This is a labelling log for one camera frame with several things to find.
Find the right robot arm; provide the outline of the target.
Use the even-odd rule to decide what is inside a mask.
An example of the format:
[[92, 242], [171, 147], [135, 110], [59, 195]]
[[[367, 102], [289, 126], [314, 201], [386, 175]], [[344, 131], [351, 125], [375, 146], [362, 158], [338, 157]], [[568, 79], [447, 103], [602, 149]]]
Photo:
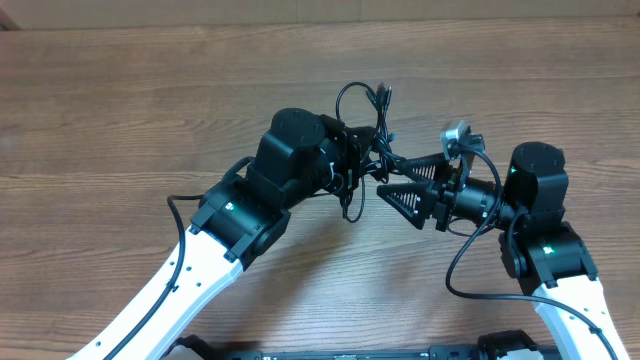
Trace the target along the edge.
[[506, 177], [471, 177], [474, 159], [496, 169], [483, 145], [449, 141], [441, 154], [405, 159], [407, 184], [381, 185], [377, 194], [414, 227], [432, 218], [440, 231], [456, 220], [476, 224], [468, 240], [500, 230], [501, 260], [518, 294], [470, 293], [474, 300], [526, 301], [542, 319], [564, 359], [625, 359], [628, 352], [607, 308], [599, 271], [585, 242], [563, 217], [569, 178], [562, 150], [541, 142], [516, 147]]

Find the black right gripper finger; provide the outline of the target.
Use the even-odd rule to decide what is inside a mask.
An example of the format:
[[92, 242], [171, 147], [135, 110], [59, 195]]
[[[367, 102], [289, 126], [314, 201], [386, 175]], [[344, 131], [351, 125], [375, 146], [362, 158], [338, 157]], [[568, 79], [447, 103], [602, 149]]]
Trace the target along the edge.
[[431, 217], [436, 204], [432, 181], [379, 185], [376, 193], [419, 230]]
[[443, 153], [436, 153], [418, 158], [408, 158], [397, 162], [396, 170], [399, 174], [415, 182], [437, 180], [449, 167], [449, 161]]

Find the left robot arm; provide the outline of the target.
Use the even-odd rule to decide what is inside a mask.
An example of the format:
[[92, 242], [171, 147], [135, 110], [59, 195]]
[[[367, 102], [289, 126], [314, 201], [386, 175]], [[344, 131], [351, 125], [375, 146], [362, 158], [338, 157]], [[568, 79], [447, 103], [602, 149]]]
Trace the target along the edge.
[[286, 231], [292, 207], [318, 191], [348, 205], [383, 127], [285, 108], [257, 153], [202, 195], [176, 248], [152, 279], [77, 359], [159, 359], [193, 318]]

